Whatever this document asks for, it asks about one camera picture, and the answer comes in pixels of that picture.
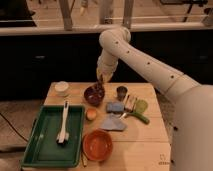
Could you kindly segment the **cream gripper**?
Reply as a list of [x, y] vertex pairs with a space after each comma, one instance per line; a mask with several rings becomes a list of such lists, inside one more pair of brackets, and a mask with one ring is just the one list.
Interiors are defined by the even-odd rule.
[[96, 69], [96, 76], [99, 81], [107, 83], [111, 80], [113, 76], [113, 70], [111, 68], [100, 68]]

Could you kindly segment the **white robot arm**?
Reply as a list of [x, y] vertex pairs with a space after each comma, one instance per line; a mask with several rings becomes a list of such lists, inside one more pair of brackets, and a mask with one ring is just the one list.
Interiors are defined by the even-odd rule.
[[97, 74], [108, 81], [123, 61], [174, 105], [169, 171], [213, 171], [213, 85], [201, 84], [134, 48], [130, 39], [125, 27], [100, 34]]

